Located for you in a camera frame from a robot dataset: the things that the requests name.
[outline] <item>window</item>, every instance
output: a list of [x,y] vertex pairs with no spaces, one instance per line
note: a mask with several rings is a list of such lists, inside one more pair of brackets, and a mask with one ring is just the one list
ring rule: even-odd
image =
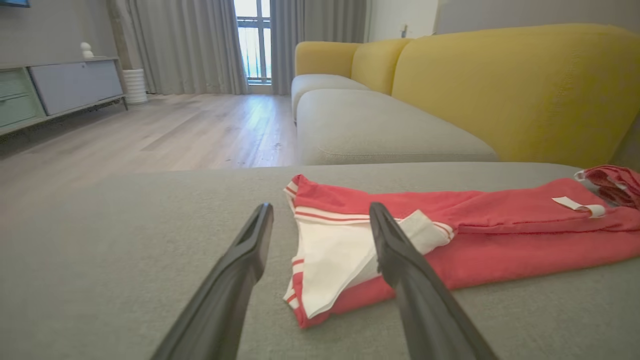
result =
[[271,84],[269,0],[234,0],[240,49],[249,84]]

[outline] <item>floor plank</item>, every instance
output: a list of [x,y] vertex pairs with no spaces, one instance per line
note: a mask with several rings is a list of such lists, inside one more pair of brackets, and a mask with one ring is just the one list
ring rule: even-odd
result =
[[289,166],[296,128],[288,97],[159,95],[129,111],[110,106],[12,141],[19,151],[0,160],[0,224],[109,176]]

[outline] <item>green drawer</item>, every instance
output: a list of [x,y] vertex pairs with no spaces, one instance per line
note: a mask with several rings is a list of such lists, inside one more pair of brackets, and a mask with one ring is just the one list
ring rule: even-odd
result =
[[0,71],[0,99],[29,91],[26,74],[22,70]]
[[27,120],[36,114],[33,100],[28,95],[0,100],[0,126]]

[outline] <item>television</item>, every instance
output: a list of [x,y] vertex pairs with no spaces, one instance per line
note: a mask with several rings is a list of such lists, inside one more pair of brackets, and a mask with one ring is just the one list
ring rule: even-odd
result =
[[0,0],[0,6],[16,6],[19,8],[30,8],[29,0]]

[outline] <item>gray seat cushion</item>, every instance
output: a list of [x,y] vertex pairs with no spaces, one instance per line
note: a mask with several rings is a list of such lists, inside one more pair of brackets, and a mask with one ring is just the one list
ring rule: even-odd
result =
[[293,79],[291,83],[291,108],[293,111],[293,118],[297,118],[296,111],[298,109],[298,102],[302,95],[312,90],[319,89],[352,89],[352,90],[368,90],[365,85],[345,78],[339,75],[329,74],[306,74],[298,75]]
[[302,165],[497,161],[470,133],[391,96],[314,90],[298,105]]
[[[1,359],[148,359],[258,202],[275,221],[238,359],[403,359],[394,301],[302,331],[282,300],[297,229],[296,174],[374,193],[527,188],[576,168],[417,163],[136,174],[3,229]],[[637,359],[638,259],[478,286],[455,297],[501,359]]]

